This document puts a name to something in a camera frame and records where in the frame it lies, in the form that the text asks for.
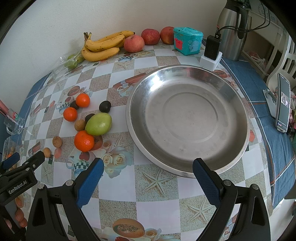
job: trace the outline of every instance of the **black cable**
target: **black cable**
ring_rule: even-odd
[[[263,4],[262,4],[261,1],[260,1],[260,3],[261,3],[261,5],[262,5],[262,7],[263,7],[263,11],[264,11],[264,22],[263,22],[261,25],[257,26],[256,28],[254,28],[253,30],[255,30],[255,29],[257,29],[257,28],[263,26],[263,25],[265,24],[265,22],[266,22],[266,12],[265,12],[265,8],[264,8],[264,6],[263,6]],[[227,25],[227,26],[224,26],[224,27],[222,27],[221,29],[219,29],[217,33],[219,33],[219,32],[220,32],[221,30],[223,30],[223,29],[230,29],[229,27],[231,27],[231,28],[236,28],[236,29],[239,29],[239,30],[242,30],[242,31],[251,30],[251,29],[242,29],[242,28],[238,28],[238,27],[235,27],[235,26]]]
[[[270,24],[270,12],[269,12],[269,9],[267,9],[268,10],[269,23],[267,25],[265,25],[265,26],[262,27],[262,25],[264,25],[265,22],[266,22],[266,12],[265,12],[265,8],[264,8],[264,6],[263,6],[263,4],[262,4],[261,1],[260,1],[260,3],[262,5],[263,11],[264,11],[264,22],[261,25],[257,26],[256,28],[253,28],[253,29],[242,29],[242,28],[238,28],[238,27],[230,26],[229,25],[229,26],[224,26],[221,29],[219,29],[216,32],[216,34],[218,34],[223,29],[230,29],[230,30],[234,30],[234,31],[237,31],[237,32],[240,32],[240,33],[248,33],[248,32],[252,32],[252,31],[255,31],[255,30],[258,30],[258,29],[262,29],[262,28],[266,28],[267,26],[269,26],[269,24]]]

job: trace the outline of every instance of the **black charger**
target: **black charger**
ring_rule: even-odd
[[[212,60],[216,60],[217,55],[219,53],[219,46],[221,42],[221,34],[216,33],[215,36],[209,35],[207,37],[207,43],[205,45],[205,57],[208,57]]]

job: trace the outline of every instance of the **hand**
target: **hand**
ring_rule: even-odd
[[[24,197],[23,195],[19,195],[17,198],[15,198],[15,203],[17,205],[17,211],[15,212],[15,219],[19,222],[21,227],[26,227],[28,225],[27,220],[25,219],[24,213],[21,210],[22,207],[24,207]],[[11,223],[9,220],[5,220],[8,227],[11,229]]]

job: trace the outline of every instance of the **clear plastic container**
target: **clear plastic container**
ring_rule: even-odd
[[[82,48],[78,48],[75,51],[61,56],[53,65],[51,77],[55,79],[58,75],[66,74],[79,67],[79,64],[84,61],[84,57],[81,54],[81,49]]]
[[[20,147],[13,140],[11,140],[11,137],[8,137],[4,141],[4,145],[3,145],[2,161],[9,158],[15,152],[19,153],[20,152]]]
[[[4,119],[4,125],[6,125],[6,131],[8,134],[20,134],[25,125],[25,119],[20,117],[12,109],[9,109]]]

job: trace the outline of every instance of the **stainless steel bowl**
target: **stainless steel bowl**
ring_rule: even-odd
[[[126,121],[151,162],[190,178],[198,157],[218,174],[231,168],[250,136],[238,93],[217,75],[188,65],[166,66],[144,77],[128,98]]]

